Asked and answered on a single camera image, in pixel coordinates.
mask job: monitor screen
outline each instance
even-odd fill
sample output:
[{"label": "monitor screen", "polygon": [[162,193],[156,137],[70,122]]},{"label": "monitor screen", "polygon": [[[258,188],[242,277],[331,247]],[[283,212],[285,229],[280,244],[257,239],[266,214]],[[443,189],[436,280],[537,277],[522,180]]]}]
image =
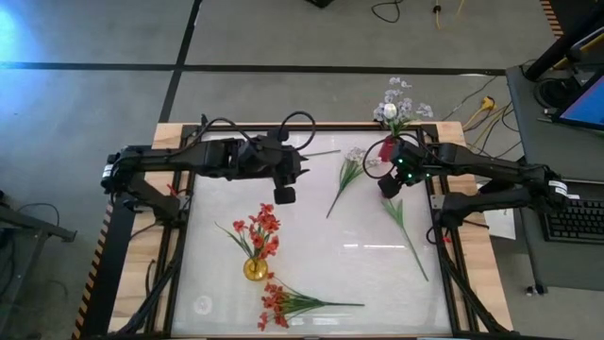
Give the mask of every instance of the monitor screen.
[{"label": "monitor screen", "polygon": [[604,77],[587,89],[560,118],[604,127]]}]

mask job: orange and black tape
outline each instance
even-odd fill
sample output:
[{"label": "orange and black tape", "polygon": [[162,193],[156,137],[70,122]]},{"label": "orange and black tape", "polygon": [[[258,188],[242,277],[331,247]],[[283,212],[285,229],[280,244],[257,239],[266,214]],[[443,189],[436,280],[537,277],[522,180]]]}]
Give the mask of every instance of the orange and black tape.
[{"label": "orange and black tape", "polygon": [[111,214],[113,213],[113,207],[109,204],[105,209],[105,216],[103,218],[103,226],[96,242],[96,248],[94,249],[94,255],[92,256],[91,270],[86,278],[86,284],[84,285],[84,293],[82,294],[82,300],[79,303],[77,310],[77,317],[75,318],[75,328],[72,332],[72,339],[77,340],[80,338],[84,322],[86,320],[86,313],[88,312],[88,306],[91,301],[92,289],[94,288],[94,281],[96,280],[96,273],[101,264],[103,256],[103,250],[105,249],[105,242],[107,240],[107,233],[109,231],[109,223],[111,221]]},{"label": "orange and black tape", "polygon": [[554,8],[551,7],[549,0],[540,0],[540,2],[541,6],[544,8],[545,17],[549,22],[549,26],[551,27],[552,32],[554,32],[554,37],[556,37],[556,39],[560,38],[564,35],[564,32],[562,31],[560,22],[558,22],[558,17],[554,12]]}]

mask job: white tabletop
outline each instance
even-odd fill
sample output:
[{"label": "white tabletop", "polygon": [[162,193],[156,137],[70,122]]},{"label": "white tabletop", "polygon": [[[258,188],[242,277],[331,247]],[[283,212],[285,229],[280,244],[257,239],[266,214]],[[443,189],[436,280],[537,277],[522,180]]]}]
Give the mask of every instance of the white tabletop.
[{"label": "white tabletop", "polygon": [[[301,145],[308,132],[292,132]],[[260,203],[273,203],[270,179],[226,181],[195,179],[192,215],[180,274],[174,335],[404,335],[448,334],[450,325],[436,248],[426,240],[431,226],[426,186],[404,187],[404,220],[429,281],[410,251],[409,241],[380,203],[374,179],[361,175],[327,210],[338,187],[344,154],[367,148],[383,131],[317,132],[302,154],[341,149],[342,153],[310,157],[310,171],[294,185],[294,204],[275,207],[281,220],[276,257],[268,264],[285,283],[308,296],[364,307],[324,307],[298,315],[286,330],[270,323],[257,328],[265,281],[243,276],[243,251],[214,222],[232,229],[234,220],[256,214]],[[237,137],[211,133],[208,138]],[[385,172],[383,164],[376,173]]]}]

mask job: computer monitor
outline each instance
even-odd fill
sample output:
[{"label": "computer monitor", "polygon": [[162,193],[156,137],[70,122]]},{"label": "computer monitor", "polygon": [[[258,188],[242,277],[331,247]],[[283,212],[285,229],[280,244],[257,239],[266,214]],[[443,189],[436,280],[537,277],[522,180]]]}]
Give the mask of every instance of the computer monitor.
[{"label": "computer monitor", "polygon": [[604,74],[593,75],[552,121],[583,128],[604,130]]}]

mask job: paper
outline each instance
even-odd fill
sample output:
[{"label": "paper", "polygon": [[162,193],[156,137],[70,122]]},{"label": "paper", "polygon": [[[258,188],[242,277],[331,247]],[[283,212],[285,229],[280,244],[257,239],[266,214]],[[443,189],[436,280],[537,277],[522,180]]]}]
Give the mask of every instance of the paper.
[{"label": "paper", "polygon": [[498,236],[510,240],[516,239],[516,230],[513,223],[513,209],[484,212],[484,218],[489,226],[491,236]]}]

